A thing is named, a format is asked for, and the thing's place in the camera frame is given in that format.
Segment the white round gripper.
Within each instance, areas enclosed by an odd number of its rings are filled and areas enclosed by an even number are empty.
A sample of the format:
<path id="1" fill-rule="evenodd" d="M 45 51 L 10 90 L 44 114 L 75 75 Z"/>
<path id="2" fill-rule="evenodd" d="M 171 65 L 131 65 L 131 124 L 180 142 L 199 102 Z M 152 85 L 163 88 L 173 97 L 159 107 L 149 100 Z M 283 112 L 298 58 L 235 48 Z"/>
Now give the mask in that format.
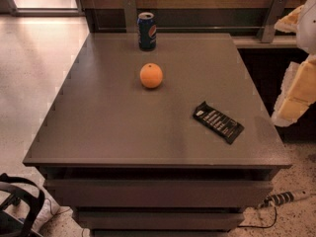
<path id="1" fill-rule="evenodd" d="M 275 29 L 296 33 L 297 46 L 309 54 L 316 53 L 316 0 L 307 0 L 277 20 Z M 300 64 L 290 62 L 276 99 L 272 122 L 286 127 L 296 123 L 316 102 L 316 55 L 309 55 Z"/>

